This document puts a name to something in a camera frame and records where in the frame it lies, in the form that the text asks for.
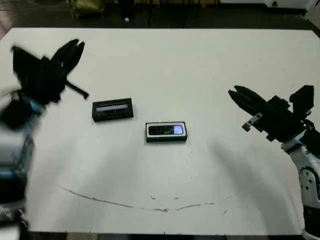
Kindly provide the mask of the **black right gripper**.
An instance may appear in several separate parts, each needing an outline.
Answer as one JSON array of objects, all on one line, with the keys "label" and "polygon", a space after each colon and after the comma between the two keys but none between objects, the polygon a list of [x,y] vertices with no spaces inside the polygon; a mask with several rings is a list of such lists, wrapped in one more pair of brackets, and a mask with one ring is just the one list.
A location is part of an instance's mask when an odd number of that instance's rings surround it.
[{"label": "black right gripper", "polygon": [[305,130],[304,123],[289,110],[285,99],[274,96],[266,101],[247,87],[235,85],[234,88],[236,91],[228,91],[229,96],[252,116],[242,125],[246,132],[255,127],[259,132],[266,132],[270,142],[284,143]]}]

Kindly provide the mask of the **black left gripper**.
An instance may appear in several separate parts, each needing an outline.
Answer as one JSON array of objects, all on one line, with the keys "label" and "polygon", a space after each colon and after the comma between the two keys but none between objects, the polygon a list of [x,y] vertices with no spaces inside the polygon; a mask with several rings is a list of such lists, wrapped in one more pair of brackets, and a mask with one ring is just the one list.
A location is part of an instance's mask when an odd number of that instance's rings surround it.
[{"label": "black left gripper", "polygon": [[39,104],[58,103],[66,87],[80,94],[85,100],[89,93],[69,82],[68,75],[79,63],[85,43],[73,39],[60,47],[51,60],[42,57],[36,68],[21,78],[22,92]]}]

